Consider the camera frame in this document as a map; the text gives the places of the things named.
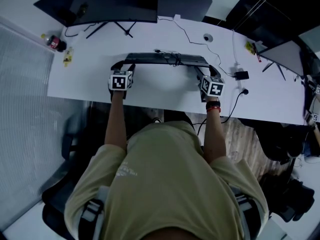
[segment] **white desk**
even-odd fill
[[[234,71],[236,60],[232,31],[191,20],[180,19],[177,23],[185,29],[192,42],[205,43],[203,35],[211,34],[213,42],[207,44],[213,52],[219,54],[222,61],[220,66],[227,73],[231,73],[232,68]],[[131,25],[129,22],[120,24],[125,29]],[[85,28],[86,26],[71,27],[67,35],[76,34]],[[184,31],[174,22],[138,22],[130,32],[133,38],[126,36],[111,22],[85,39],[94,29],[95,26],[91,27],[82,37],[64,37],[68,45],[74,49],[73,61],[68,67],[64,67],[64,53],[55,53],[49,77],[48,96],[110,103],[108,79],[111,66],[123,60],[128,53],[146,53],[160,49],[201,55],[219,70],[225,80],[225,91],[221,98],[222,116],[230,114],[237,95],[242,88],[246,88],[249,94],[240,96],[232,117],[304,124],[304,87],[301,81],[294,82],[295,74],[283,68],[285,81],[276,65],[262,73],[268,62],[262,59],[262,63],[259,63],[257,57],[244,48],[247,38],[241,34],[234,33],[238,69],[248,71],[250,78],[236,81],[219,69],[219,59],[216,55],[205,45],[189,43]],[[206,113],[205,104],[200,101],[198,80],[193,69],[182,65],[172,67],[156,64],[137,64],[135,69],[134,84],[127,92],[125,105]],[[209,69],[202,68],[202,71],[209,75]]]

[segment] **black pants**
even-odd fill
[[[185,121],[189,125],[191,125],[193,129],[195,129],[194,126],[192,125],[190,118],[186,115],[185,112],[165,109],[164,110],[164,122],[171,122],[171,121]]]

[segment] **monitor stand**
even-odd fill
[[[105,26],[107,23],[109,23],[109,21],[102,23],[100,26],[98,26],[90,35],[88,35],[85,39],[88,39],[89,37],[91,37],[94,33],[96,33],[99,29],[101,29],[103,26]],[[119,28],[121,28],[126,36],[130,36],[131,38],[134,38],[131,34],[130,34],[130,30],[132,29],[132,27],[137,23],[133,23],[131,25],[131,27],[129,29],[125,29],[124,27],[122,27],[118,22],[114,22]]]

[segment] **forearm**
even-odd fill
[[[112,144],[127,150],[127,133],[123,106],[123,91],[113,94],[104,144]]]
[[[203,153],[208,164],[226,155],[226,141],[218,109],[212,109],[206,115]]]

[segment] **black watch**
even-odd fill
[[[209,101],[205,105],[205,109],[208,110],[211,107],[219,107],[220,108],[220,101]]]

